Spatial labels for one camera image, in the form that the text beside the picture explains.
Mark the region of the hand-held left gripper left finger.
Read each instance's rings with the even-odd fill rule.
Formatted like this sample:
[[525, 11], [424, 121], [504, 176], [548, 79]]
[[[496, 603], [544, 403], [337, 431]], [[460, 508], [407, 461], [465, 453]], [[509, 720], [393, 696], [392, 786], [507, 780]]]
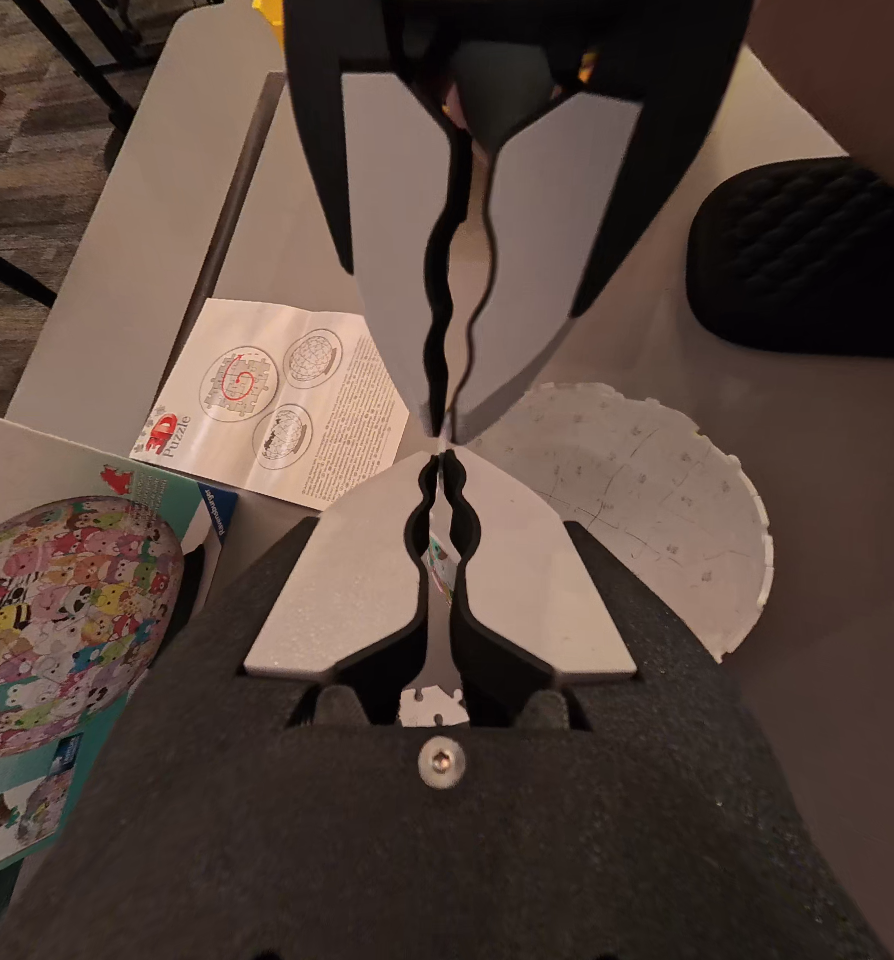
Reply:
[[324, 510], [244, 662], [248, 674], [406, 685], [428, 654], [423, 554], [439, 459], [417, 453]]

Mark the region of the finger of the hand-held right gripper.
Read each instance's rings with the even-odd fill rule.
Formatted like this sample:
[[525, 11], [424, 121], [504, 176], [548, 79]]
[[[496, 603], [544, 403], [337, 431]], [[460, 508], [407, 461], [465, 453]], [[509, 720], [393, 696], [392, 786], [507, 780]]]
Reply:
[[642, 105], [592, 92], [556, 101], [514, 132], [490, 174], [488, 288], [468, 327], [453, 399], [466, 445], [526, 392], [573, 323], [580, 282]]
[[450, 247], [467, 216], [471, 139], [394, 73], [347, 73], [342, 91], [365, 319], [401, 398], [436, 437], [449, 382]]

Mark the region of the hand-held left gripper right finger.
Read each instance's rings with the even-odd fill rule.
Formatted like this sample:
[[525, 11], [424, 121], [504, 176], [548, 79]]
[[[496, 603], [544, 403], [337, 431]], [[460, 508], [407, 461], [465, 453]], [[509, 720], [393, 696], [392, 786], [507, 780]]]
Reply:
[[458, 551], [453, 661], [467, 687], [570, 687], [636, 666], [568, 528], [532, 489], [469, 450], [444, 454]]

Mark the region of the half-built puzzle ball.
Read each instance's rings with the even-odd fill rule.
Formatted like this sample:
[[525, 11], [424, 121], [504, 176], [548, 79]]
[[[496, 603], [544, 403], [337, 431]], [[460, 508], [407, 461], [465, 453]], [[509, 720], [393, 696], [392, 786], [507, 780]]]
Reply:
[[652, 399], [594, 384], [542, 385], [468, 445], [445, 444], [429, 512], [442, 510], [444, 454], [469, 450], [533, 490], [565, 523], [632, 655], [630, 678], [571, 686], [472, 686], [430, 702], [438, 685], [401, 693], [399, 723], [422, 738], [470, 746], [468, 730], [525, 738], [613, 736], [741, 757], [766, 742], [736, 684], [719, 665], [750, 632], [772, 578], [762, 501], [735, 458], [693, 422]]

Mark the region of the person's right forearm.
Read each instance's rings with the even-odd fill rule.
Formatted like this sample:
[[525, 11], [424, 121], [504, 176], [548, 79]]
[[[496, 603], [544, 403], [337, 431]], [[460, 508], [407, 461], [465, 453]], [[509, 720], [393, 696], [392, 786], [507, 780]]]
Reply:
[[894, 186], [894, 1], [761, 1], [746, 41], [779, 85]]

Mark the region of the puzzle ball box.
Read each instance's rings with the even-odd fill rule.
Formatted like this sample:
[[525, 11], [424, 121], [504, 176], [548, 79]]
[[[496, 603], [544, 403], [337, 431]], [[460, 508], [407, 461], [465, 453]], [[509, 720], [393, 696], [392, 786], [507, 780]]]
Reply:
[[0, 870], [52, 843], [237, 495], [0, 418]]

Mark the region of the folded instruction sheet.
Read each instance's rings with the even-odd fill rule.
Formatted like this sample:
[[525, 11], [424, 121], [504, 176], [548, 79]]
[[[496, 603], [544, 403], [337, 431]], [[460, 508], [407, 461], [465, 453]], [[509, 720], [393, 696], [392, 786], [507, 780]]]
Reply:
[[363, 317], [210, 298], [130, 456], [320, 511], [392, 465], [407, 420]]

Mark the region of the yellow plastic bin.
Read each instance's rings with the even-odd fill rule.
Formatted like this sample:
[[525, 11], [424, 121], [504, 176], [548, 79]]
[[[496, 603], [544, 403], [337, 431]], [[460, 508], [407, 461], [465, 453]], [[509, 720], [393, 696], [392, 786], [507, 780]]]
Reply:
[[[285, 51], [285, 22], [282, 1], [251, 1], [252, 8], [264, 19], [278, 42], [282, 54]], [[593, 77], [597, 65], [598, 53], [591, 48], [585, 51], [577, 69], [577, 78], [587, 84]]]

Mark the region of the black metal frame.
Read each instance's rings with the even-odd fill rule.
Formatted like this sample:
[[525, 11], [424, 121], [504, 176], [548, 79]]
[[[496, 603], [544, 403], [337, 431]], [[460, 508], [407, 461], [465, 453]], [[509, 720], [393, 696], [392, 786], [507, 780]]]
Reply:
[[132, 125], [136, 109], [117, 92], [108, 75], [154, 66], [165, 42], [150, 43], [142, 39], [140, 31], [130, 19], [128, 1], [69, 1], [68, 4], [111, 55], [111, 63], [94, 63], [47, 8], [45, 2], [14, 2], [73, 72], [108, 108], [109, 120], [113, 126], [112, 137], [123, 139]]
[[25, 270], [0, 256], [0, 283], [47, 308], [55, 305], [57, 294]]

